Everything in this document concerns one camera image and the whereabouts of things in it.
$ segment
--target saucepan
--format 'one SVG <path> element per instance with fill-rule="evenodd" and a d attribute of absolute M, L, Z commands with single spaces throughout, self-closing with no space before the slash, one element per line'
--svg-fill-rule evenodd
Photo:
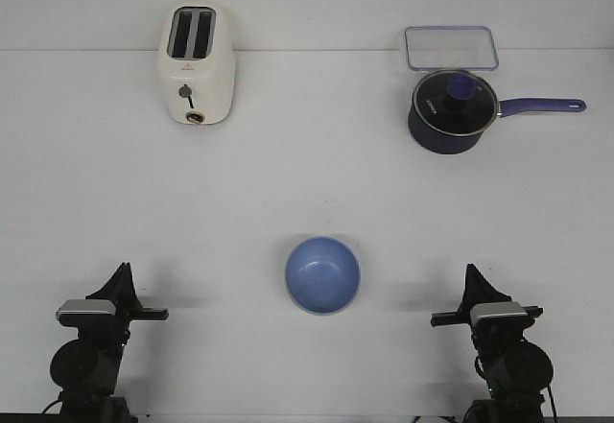
<path fill-rule="evenodd" d="M 413 90 L 408 118 L 413 138 L 442 154 L 473 147 L 499 117 L 525 111 L 580 112 L 578 99 L 512 99 L 499 101 L 484 79 L 462 69 L 443 69 L 425 76 Z"/>

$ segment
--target blue lid knob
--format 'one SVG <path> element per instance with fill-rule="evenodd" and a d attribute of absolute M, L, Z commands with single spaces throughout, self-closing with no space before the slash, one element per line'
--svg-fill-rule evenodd
<path fill-rule="evenodd" d="M 450 97 L 456 100 L 469 100 L 476 95 L 478 84 L 471 76 L 463 73 L 453 74 L 446 85 Z"/>

